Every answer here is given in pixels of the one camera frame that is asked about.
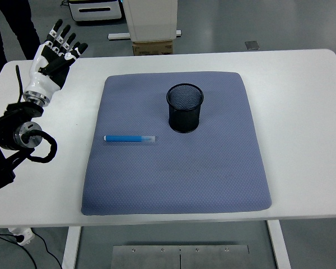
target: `floor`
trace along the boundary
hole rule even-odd
[[[71,24],[77,40],[89,44],[83,57],[118,57],[133,55],[130,40],[108,41],[108,33],[127,33],[125,20],[79,24],[72,20],[69,8],[61,0],[29,1],[32,20],[41,41],[57,21]],[[0,13],[0,28],[8,61],[25,59],[20,46]],[[257,41],[260,50],[290,50],[327,48],[336,54],[336,0],[258,0],[207,1],[180,0],[178,30],[182,37],[174,40],[174,53],[214,53],[246,51],[246,41]],[[203,224],[166,225],[168,236],[157,226],[89,227],[83,228],[77,268],[110,268],[113,244],[127,243],[241,243],[254,245],[256,268],[272,268],[272,250],[263,235],[263,222],[252,226],[219,223],[209,228]],[[281,227],[286,241],[291,267],[336,268],[336,219],[285,220]],[[154,230],[151,240],[139,237]],[[47,241],[49,250],[62,260],[67,228],[37,228]],[[256,231],[262,237],[249,241],[246,234]],[[27,245],[38,268],[59,268],[46,253],[40,239]],[[0,268],[34,268],[29,257],[19,247],[0,241]]]

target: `dark pants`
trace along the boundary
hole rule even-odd
[[[39,36],[31,21],[28,0],[0,0],[0,10],[15,33],[26,59],[34,59],[40,45]],[[0,33],[0,71],[7,63]]]

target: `mesh cup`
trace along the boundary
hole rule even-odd
[[[180,133],[189,133],[199,125],[203,92],[193,84],[177,84],[167,92],[169,126]]]

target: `metal floor plate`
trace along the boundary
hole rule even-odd
[[[113,247],[111,269],[251,268],[247,245],[123,245]]]

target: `blue marker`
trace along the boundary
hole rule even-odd
[[[155,136],[104,136],[108,142],[155,142]]]

